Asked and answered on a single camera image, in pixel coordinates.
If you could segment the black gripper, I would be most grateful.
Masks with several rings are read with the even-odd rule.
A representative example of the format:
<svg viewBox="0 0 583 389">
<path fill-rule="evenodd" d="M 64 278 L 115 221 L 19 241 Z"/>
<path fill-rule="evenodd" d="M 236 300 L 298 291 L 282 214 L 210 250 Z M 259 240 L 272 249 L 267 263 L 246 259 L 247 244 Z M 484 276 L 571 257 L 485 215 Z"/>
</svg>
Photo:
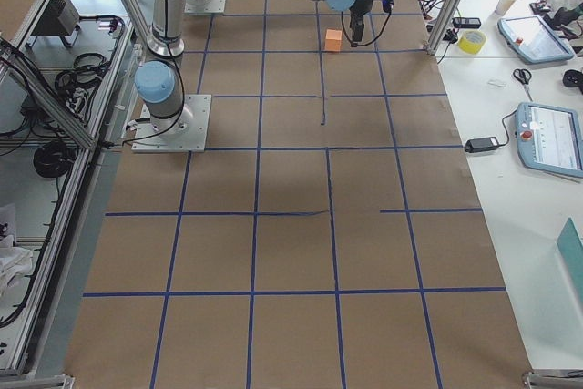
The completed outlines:
<svg viewBox="0 0 583 389">
<path fill-rule="evenodd" d="M 363 17 L 373 9 L 373 3 L 379 1 L 386 14 L 393 12 L 394 0 L 355 0 L 350 7 L 351 47 L 358 47 L 363 39 Z"/>
</svg>

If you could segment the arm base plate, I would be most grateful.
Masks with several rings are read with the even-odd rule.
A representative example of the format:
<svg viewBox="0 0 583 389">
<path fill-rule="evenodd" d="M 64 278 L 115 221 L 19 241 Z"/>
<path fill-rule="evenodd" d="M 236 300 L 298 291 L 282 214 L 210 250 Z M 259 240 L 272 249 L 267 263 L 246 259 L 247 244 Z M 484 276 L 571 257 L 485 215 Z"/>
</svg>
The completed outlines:
<svg viewBox="0 0 583 389">
<path fill-rule="evenodd" d="M 224 13 L 226 0 L 186 0 L 186 15 L 220 15 Z"/>
<path fill-rule="evenodd" d="M 139 124 L 136 130 L 137 141 L 131 149 L 136 153 L 179 153 L 203 152 L 206 148 L 211 109 L 211 95 L 186 95 L 186 103 L 179 121 L 172 129 L 158 136 L 158 133 L 172 124 L 152 118 L 146 104 L 142 105 L 142 118 L 150 118 L 147 123 Z"/>
</svg>

